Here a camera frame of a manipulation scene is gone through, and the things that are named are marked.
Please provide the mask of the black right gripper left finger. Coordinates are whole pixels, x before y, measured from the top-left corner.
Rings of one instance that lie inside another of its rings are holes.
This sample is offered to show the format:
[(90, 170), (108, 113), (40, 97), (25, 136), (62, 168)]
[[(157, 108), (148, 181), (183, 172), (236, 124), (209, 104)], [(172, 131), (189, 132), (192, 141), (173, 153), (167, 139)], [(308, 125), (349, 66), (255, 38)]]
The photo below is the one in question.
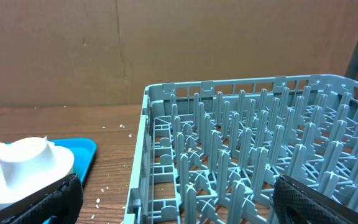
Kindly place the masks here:
[(80, 177), (69, 174), (0, 210), (0, 224), (76, 223), (83, 201)]

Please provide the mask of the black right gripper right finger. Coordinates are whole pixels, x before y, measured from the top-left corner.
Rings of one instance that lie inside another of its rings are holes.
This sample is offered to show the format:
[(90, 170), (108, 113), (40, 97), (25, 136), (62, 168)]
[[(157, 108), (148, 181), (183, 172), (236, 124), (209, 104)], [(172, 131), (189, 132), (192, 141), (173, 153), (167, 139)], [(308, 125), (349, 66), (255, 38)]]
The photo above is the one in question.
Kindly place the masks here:
[(273, 209), (279, 224), (358, 224), (358, 213), (287, 176), (277, 178)]

